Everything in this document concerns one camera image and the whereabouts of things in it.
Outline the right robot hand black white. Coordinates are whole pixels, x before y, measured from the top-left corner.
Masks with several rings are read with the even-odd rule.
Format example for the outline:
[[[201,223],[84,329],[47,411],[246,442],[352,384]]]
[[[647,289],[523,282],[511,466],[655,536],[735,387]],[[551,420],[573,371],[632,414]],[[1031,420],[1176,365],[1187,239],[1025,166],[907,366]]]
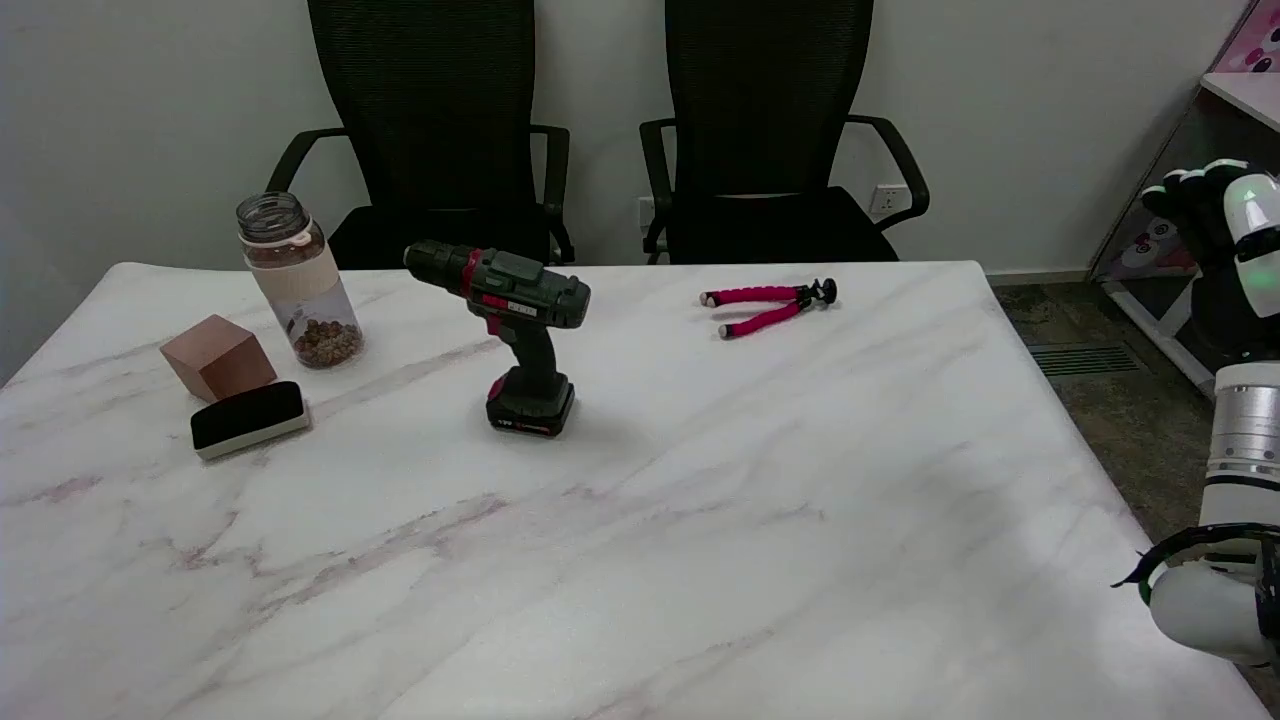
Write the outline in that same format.
[[[1228,364],[1277,360],[1277,178],[1224,158],[1171,170],[1139,200],[1175,227],[1199,268],[1189,323],[1201,341]]]

